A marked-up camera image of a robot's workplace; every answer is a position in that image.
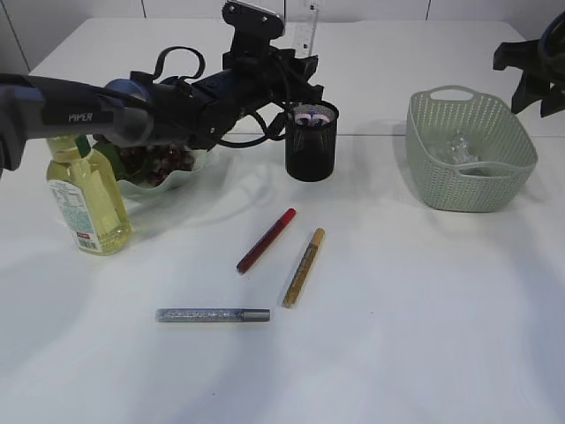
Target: yellow oil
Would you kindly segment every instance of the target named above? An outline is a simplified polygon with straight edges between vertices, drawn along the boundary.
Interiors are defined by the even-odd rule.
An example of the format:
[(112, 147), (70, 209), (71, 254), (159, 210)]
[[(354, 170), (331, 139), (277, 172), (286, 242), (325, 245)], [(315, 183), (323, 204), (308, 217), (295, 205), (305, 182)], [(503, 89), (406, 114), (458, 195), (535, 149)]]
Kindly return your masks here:
[(47, 169), (47, 180), (70, 183), (83, 193), (100, 249), (79, 248), (91, 254), (113, 254), (128, 241), (132, 226), (108, 159), (95, 149), (82, 157), (84, 151), (79, 151), (77, 137), (48, 139), (53, 160)]

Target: green plastic basket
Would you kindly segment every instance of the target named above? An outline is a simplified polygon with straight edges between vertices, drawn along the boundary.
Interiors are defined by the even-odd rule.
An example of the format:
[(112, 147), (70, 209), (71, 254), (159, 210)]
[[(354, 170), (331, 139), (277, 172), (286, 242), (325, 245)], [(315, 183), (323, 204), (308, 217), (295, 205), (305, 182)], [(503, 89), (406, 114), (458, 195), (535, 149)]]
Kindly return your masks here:
[[(433, 93), (457, 90), (469, 100), (436, 100)], [(444, 163), (430, 151), (463, 133), (480, 162)], [(422, 200), (432, 208), (492, 212), (524, 185), (538, 154), (518, 118), (498, 97), (459, 86), (438, 87), (411, 97), (406, 155)]]

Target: bottle label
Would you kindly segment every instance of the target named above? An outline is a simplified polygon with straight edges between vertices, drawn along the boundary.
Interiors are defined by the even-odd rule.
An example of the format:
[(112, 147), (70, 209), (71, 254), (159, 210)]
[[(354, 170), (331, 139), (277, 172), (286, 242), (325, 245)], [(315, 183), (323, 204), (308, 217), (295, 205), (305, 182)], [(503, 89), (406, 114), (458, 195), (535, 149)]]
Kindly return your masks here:
[(71, 183), (58, 179), (50, 180), (49, 187), (77, 246), (81, 249), (101, 253), (102, 245), (96, 236), (82, 190)]

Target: silver marker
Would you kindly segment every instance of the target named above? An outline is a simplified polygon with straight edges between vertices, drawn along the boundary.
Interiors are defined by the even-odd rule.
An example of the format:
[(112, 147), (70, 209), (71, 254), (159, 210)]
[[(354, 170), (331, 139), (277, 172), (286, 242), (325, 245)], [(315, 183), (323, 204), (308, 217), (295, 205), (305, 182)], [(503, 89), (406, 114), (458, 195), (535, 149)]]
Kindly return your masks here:
[(157, 309), (158, 322), (268, 322), (269, 309)]

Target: basket handle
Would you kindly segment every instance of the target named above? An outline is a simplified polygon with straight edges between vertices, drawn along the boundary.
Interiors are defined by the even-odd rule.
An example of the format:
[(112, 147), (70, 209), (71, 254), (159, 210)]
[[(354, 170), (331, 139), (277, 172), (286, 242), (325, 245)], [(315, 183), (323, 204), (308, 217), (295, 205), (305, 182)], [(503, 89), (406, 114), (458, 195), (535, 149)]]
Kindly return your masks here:
[(451, 102), (470, 102), (471, 100), (473, 100), (473, 97), (475, 97), (476, 95), (481, 95), (481, 93), (479, 93), (478, 91), (471, 90), (470, 88), (463, 87), (463, 86), (441, 86), (441, 87), (433, 88), (433, 89), (427, 91), (426, 94), (427, 94), (428, 97), (430, 97), (432, 99), (432, 94), (439, 93), (440, 91), (463, 91), (464, 93), (467, 93), (467, 94), (472, 96), (471, 99), (454, 100), (454, 101), (451, 101)]
[[(457, 172), (459, 175), (464, 177), (475, 177), (475, 178), (512, 178), (514, 177), (517, 172), (521, 169), (514, 166), (508, 165), (507, 163), (500, 163), (500, 162), (474, 162), (474, 163), (464, 163), (462, 165), (457, 165)], [(496, 175), (496, 176), (486, 176), (486, 175), (472, 175), (467, 172), (462, 171), (468, 170), (503, 170), (506, 172), (505, 175)]]

